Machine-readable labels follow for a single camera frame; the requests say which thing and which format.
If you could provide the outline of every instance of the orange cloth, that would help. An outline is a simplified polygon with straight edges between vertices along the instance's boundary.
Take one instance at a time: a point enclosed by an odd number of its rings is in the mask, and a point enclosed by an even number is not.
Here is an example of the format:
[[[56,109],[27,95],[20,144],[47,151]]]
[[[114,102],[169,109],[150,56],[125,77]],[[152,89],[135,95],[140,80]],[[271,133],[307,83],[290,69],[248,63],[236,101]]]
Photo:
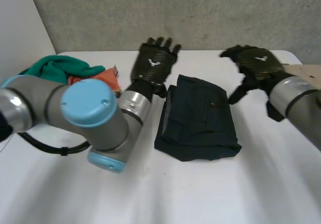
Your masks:
[[[104,81],[105,83],[108,84],[108,86],[113,90],[113,91],[121,91],[121,87],[118,84],[117,77],[116,77],[116,72],[115,68],[109,68],[95,76],[89,77],[93,79],[99,79],[101,81]],[[70,76],[68,78],[68,85],[72,85],[75,82],[84,80],[85,78],[80,78],[80,77],[75,77],[75,76]]]

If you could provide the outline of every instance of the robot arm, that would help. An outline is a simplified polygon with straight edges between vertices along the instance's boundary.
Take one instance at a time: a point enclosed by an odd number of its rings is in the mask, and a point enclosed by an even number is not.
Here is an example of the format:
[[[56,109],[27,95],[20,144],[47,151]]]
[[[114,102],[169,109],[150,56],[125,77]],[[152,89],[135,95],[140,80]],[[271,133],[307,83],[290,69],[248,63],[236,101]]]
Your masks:
[[[269,101],[319,150],[321,150],[321,91],[297,76],[280,81]]]
[[[121,172],[149,112],[152,95],[165,97],[164,82],[177,60],[180,45],[171,39],[143,43],[132,70],[131,86],[119,102],[104,82],[86,79],[71,86],[19,75],[0,89],[2,120],[12,133],[47,123],[82,135],[92,146],[88,161]]]
[[[287,118],[321,150],[321,91],[286,73],[266,49],[238,45],[224,51],[221,57],[229,57],[245,75],[229,97],[230,104],[237,103],[250,90],[262,89],[269,98],[268,116],[278,122]]]

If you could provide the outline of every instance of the teal fabric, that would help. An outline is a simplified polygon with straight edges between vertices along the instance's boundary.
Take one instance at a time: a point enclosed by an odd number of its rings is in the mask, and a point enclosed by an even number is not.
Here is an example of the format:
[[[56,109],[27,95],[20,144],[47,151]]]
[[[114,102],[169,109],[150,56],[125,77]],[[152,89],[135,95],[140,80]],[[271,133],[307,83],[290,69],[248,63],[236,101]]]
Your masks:
[[[31,75],[46,80],[68,83],[70,76],[88,78],[103,72],[103,66],[90,67],[87,62],[69,56],[52,55],[40,59],[20,75]]]

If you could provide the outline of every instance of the folded dark pants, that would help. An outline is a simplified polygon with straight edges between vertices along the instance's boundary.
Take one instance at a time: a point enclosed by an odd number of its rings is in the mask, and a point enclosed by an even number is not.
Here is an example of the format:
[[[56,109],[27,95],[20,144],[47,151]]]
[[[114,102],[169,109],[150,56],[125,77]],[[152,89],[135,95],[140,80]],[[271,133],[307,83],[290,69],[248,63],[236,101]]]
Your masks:
[[[240,150],[225,90],[180,75],[170,86],[155,148],[181,161],[233,157]]]

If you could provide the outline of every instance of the gray wall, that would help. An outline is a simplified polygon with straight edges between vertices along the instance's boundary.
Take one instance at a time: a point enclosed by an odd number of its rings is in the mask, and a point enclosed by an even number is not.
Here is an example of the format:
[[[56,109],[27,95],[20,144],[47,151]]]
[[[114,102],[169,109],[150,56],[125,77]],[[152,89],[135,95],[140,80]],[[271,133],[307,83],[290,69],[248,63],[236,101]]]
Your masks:
[[[136,50],[171,36],[185,50],[250,44],[321,57],[321,0],[34,0],[57,51]]]

